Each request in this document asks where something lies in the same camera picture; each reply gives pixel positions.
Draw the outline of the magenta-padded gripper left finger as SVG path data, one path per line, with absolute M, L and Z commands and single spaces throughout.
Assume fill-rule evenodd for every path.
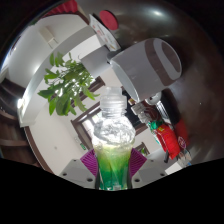
M 98 162 L 94 150 L 89 150 L 80 159 L 72 159 L 60 177 L 81 187 L 95 189 L 98 185 Z

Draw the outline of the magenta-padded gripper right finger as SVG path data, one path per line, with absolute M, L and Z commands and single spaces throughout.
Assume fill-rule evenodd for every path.
M 129 160 L 129 176 L 131 188 L 136 189 L 165 177 L 166 173 L 154 158 L 133 149 Z

